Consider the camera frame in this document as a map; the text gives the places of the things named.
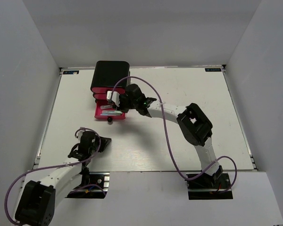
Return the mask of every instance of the white wall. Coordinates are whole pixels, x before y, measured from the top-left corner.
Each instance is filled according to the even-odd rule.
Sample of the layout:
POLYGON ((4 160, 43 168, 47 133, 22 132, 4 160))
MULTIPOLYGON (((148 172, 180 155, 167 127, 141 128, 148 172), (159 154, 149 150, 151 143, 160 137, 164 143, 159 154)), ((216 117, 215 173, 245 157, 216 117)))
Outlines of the white wall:
POLYGON ((262 0, 228 63, 227 81, 283 216, 283 0, 262 0))
MULTIPOLYGON (((59 69, 21 0, 0 0, 0 226, 5 192, 32 168, 59 69)), ((10 212, 19 185, 10 196, 10 212)))
POLYGON ((24 0, 60 67, 226 64, 261 0, 24 0))

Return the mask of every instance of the cable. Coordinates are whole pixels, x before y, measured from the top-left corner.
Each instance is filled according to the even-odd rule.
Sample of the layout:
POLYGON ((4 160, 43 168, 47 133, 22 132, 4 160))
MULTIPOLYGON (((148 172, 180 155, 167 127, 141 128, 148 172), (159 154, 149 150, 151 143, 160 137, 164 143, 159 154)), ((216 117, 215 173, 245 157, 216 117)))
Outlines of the cable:
MULTIPOLYGON (((99 138, 99 134, 97 132, 95 132, 94 130, 92 129, 89 129, 89 128, 84 128, 84 127, 81 127, 80 129, 78 129, 76 132, 75 132, 75 137, 77 138, 77 132, 81 131, 81 130, 89 130, 89 131, 92 131, 95 133, 95 135, 97 135, 99 138)), ((85 159, 83 161, 78 161, 78 162, 75 162, 75 163, 69 163, 69 164, 62 164, 62 165, 55 165, 55 166, 47 166, 47 167, 42 167, 42 168, 38 168, 38 169, 32 169, 32 170, 29 170, 23 174, 21 174, 20 176, 18 176, 14 181, 13 183, 11 183, 11 185, 9 186, 7 192, 6 192, 6 195, 5 195, 5 199, 4 199, 4 211, 5 211, 5 214, 6 214, 6 217, 8 218, 8 220, 10 221, 10 223, 14 224, 14 225, 17 225, 17 226, 21 226, 22 224, 16 222, 13 220, 13 218, 11 218, 9 212, 8 212, 8 196, 9 196, 9 193, 11 191, 11 189, 13 188, 13 186, 15 185, 15 183, 21 179, 22 177, 26 176, 27 174, 30 174, 32 172, 36 172, 36 171, 40 171, 40 170, 48 170, 48 169, 54 169, 54 168, 62 168, 62 167, 66 167, 66 166, 75 166, 75 165, 78 165, 78 164, 82 164, 84 162, 87 162, 89 160, 91 160, 92 158, 94 158, 97 153, 99 152, 100 150, 100 145, 101 145, 101 140, 99 141, 99 146, 97 148, 97 150, 95 151, 95 153, 90 156, 88 159, 85 159)))
MULTIPOLYGON (((167 131, 167 128, 166 128, 166 115, 165 115, 164 107, 163 107, 163 105, 162 105, 162 103, 163 103, 163 102, 162 102, 162 99, 161 99, 159 93, 157 92, 157 90, 156 90, 150 83, 148 83, 148 82, 145 81, 144 79, 141 79, 141 78, 135 77, 135 76, 127 76, 127 77, 124 77, 124 78, 120 79, 120 80, 115 84, 115 86, 113 87, 112 93, 111 93, 111 97, 110 97, 110 101, 112 100, 113 93, 114 93, 116 87, 118 86, 118 84, 121 83, 121 82, 124 81, 124 80, 129 79, 129 78, 130 78, 130 79, 131 79, 131 78, 133 78, 133 79, 138 79, 138 80, 143 81, 143 82, 146 83, 148 86, 150 86, 150 87, 152 88, 152 90, 156 93, 156 95, 157 95, 157 97, 158 97, 158 99, 159 99, 159 102, 161 103, 161 112, 162 112, 162 118, 163 118, 163 122, 164 122, 165 135, 166 135, 166 144, 167 144, 167 147, 168 147, 168 150, 169 150, 169 154, 170 154, 171 160, 172 160, 172 162, 173 162, 173 164, 174 164, 174 166, 175 166, 175 168, 176 168, 176 171, 177 171, 177 172, 179 173, 179 175, 180 175, 183 179, 185 179, 185 180, 195 180, 195 179, 199 178, 201 175, 203 175, 203 174, 204 174, 212 165, 214 165, 216 162, 214 161, 214 162, 210 163, 201 173, 199 173, 198 175, 196 175, 196 176, 194 176, 194 177, 192 177, 192 178, 187 178, 187 177, 184 176, 184 174, 179 170, 179 168, 178 168, 178 166, 177 166, 177 164, 176 164, 176 162, 175 162, 174 156, 173 156, 173 154, 172 154, 171 145, 170 145, 170 142, 169 142, 168 131, 167 131)), ((236 163, 234 162, 234 160, 233 160, 231 157, 228 157, 228 156, 223 155, 223 156, 220 156, 219 158, 217 158, 216 161, 218 161, 218 160, 220 160, 220 159, 222 159, 222 158, 227 158, 227 159, 229 159, 229 160, 231 160, 231 161, 233 162, 234 167, 235 167, 235 177, 234 177, 234 180, 233 180, 232 184, 231 184, 226 190, 224 190, 224 191, 222 191, 222 192, 219 192, 219 193, 227 192, 229 189, 232 188, 232 186, 234 185, 234 183, 235 183, 235 181, 236 181, 237 173, 238 173, 236 163)))
POLYGON ((85 185, 85 186, 79 187, 79 188, 77 188, 77 189, 71 191, 69 194, 73 194, 73 193, 75 193, 75 192, 77 192, 77 191, 80 191, 80 190, 82 190, 82 189, 84 189, 84 188, 87 188, 87 187, 90 187, 90 186, 97 187, 98 189, 100 189, 100 190, 104 193, 104 195, 106 195, 106 192, 105 192, 100 186, 98 186, 98 185, 96 185, 96 184, 85 185))

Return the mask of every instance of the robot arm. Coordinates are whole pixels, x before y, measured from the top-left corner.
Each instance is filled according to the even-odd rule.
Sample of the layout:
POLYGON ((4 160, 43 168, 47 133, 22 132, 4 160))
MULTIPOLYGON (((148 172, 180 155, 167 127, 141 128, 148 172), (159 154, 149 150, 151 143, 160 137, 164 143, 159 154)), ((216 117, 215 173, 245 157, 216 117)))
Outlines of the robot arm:
MULTIPOLYGON (((108 91, 107 100, 112 100, 115 104, 115 108, 125 113, 130 109, 135 109, 144 116, 163 118, 161 103, 155 98, 146 97, 136 84, 127 86, 124 94, 115 92, 112 99, 111 91, 108 91)), ((163 103, 163 107, 166 120, 177 123, 184 138, 195 146, 201 162, 201 169, 204 170, 209 164, 216 162, 204 174, 205 177, 214 184, 223 170, 221 165, 216 161, 212 146, 212 123, 199 106, 194 103, 187 107, 163 103)))
POLYGON ((101 141, 99 152, 103 152, 111 139, 98 137, 92 131, 82 132, 79 138, 80 143, 72 148, 68 158, 63 162, 70 166, 57 168, 40 181, 31 180, 25 185, 15 213, 15 219, 21 224, 49 225, 58 204, 74 188, 89 184, 85 176, 89 176, 87 165, 90 161, 76 165, 72 163, 89 159, 99 147, 99 139, 101 141))

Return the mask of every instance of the black lid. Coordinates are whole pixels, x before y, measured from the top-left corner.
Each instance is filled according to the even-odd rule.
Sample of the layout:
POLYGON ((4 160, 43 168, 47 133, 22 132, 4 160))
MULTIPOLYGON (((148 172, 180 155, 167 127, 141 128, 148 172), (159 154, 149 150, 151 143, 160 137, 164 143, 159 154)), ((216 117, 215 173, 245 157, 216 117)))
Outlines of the black lid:
MULTIPOLYGON (((102 87, 114 87, 114 85, 122 78, 129 76, 130 65, 126 61, 98 61, 95 66, 93 79, 91 83, 91 91, 100 93, 102 87)), ((127 79, 122 81, 117 87, 125 88, 130 83, 127 79)))

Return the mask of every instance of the black label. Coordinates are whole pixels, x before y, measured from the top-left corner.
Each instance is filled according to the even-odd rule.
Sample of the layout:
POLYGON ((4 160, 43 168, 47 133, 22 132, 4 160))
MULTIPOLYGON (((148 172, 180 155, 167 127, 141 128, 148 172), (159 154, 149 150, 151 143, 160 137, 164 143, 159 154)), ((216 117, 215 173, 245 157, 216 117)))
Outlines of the black label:
POLYGON ((206 72, 221 72, 221 68, 205 68, 206 72))
POLYGON ((63 71, 63 74, 78 74, 79 71, 63 71))

